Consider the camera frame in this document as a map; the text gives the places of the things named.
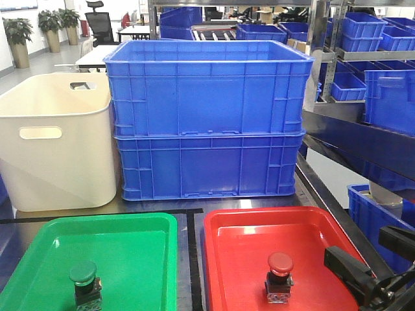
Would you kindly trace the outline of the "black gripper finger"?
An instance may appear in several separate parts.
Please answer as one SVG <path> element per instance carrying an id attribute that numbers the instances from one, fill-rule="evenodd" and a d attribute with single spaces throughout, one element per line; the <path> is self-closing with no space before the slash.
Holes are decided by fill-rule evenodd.
<path id="1" fill-rule="evenodd" d="M 324 252 L 324 265 L 329 268 L 353 295 L 364 295 L 364 286 L 372 279 L 372 270 L 338 246 Z"/>
<path id="2" fill-rule="evenodd" d="M 414 259 L 414 230 L 391 225 L 381 227 L 378 243 L 404 259 Z"/>

